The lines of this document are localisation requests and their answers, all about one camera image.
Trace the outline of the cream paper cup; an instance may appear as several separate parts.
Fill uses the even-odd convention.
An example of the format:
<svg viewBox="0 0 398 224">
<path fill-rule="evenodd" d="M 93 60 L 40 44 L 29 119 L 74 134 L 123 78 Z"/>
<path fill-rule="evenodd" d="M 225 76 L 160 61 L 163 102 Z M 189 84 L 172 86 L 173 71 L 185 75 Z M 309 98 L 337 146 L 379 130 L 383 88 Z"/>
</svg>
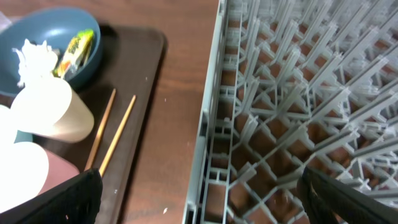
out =
<svg viewBox="0 0 398 224">
<path fill-rule="evenodd" d="M 94 116 L 61 78 L 48 78 L 22 89 L 11 105 L 19 130 L 63 142 L 79 142 L 94 126 Z"/>
</svg>

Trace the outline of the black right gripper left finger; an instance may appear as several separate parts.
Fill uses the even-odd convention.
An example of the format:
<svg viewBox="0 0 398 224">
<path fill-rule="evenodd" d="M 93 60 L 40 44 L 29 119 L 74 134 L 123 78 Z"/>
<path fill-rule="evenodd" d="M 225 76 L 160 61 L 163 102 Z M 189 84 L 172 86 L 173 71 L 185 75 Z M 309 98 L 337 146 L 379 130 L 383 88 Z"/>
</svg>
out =
<svg viewBox="0 0 398 224">
<path fill-rule="evenodd" d="M 103 181 L 89 169 L 1 214 L 1 223 L 91 224 L 100 210 Z"/>
</svg>

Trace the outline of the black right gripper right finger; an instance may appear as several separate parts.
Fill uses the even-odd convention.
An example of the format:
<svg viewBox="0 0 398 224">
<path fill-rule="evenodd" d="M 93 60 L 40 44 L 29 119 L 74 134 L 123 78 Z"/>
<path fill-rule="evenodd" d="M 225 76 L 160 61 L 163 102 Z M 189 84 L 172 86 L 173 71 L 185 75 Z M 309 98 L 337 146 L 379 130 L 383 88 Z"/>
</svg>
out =
<svg viewBox="0 0 398 224">
<path fill-rule="evenodd" d="M 360 192 L 319 170 L 306 167 L 297 181 L 297 193 L 310 223 L 397 223 L 397 190 Z"/>
</svg>

